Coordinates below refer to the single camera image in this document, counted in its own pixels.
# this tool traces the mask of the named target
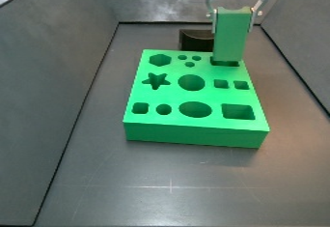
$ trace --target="hexagonal hole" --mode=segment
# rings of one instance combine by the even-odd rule
[[[150,57],[150,64],[163,67],[170,64],[171,58],[164,54],[152,55]]]

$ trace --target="circular hole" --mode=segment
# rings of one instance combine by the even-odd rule
[[[196,76],[196,75],[184,75],[179,78],[179,86],[186,90],[186,91],[199,91],[203,86],[204,86],[204,81],[203,79]]]
[[[186,55],[179,55],[178,58],[179,58],[179,60],[187,60],[187,56]]]
[[[195,61],[199,61],[199,60],[202,59],[202,57],[200,57],[200,56],[192,56],[192,59],[194,59]]]
[[[203,118],[211,114],[211,107],[199,101],[182,103],[179,110],[183,115],[192,118]]]
[[[194,62],[186,62],[186,67],[191,68],[195,66],[195,63]]]
[[[156,108],[156,111],[160,115],[167,115],[171,112],[171,107],[167,104],[160,104]]]

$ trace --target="green foam block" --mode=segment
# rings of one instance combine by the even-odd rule
[[[270,132],[243,61],[144,50],[124,116],[127,140],[259,148]]]

